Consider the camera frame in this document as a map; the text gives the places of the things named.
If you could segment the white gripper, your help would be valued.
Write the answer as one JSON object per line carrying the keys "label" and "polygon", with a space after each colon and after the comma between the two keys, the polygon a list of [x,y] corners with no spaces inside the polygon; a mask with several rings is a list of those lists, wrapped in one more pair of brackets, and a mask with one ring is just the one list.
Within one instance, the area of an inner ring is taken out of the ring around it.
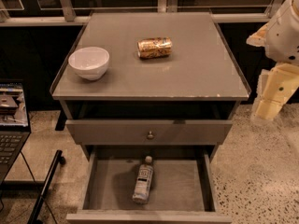
{"label": "white gripper", "polygon": [[[253,47],[266,45],[268,24],[250,35],[246,43]],[[270,71],[259,75],[257,97],[253,102],[252,114],[255,118],[273,120],[292,95],[299,88],[299,66],[291,63],[277,63]]]}

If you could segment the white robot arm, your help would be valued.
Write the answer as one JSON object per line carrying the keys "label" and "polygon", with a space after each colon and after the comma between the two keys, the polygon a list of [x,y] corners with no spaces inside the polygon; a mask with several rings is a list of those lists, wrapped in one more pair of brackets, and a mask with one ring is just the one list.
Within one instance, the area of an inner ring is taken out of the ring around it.
{"label": "white robot arm", "polygon": [[285,0],[247,44],[264,47],[266,57],[276,62],[259,75],[253,106],[256,117],[273,120],[299,88],[299,0]]}

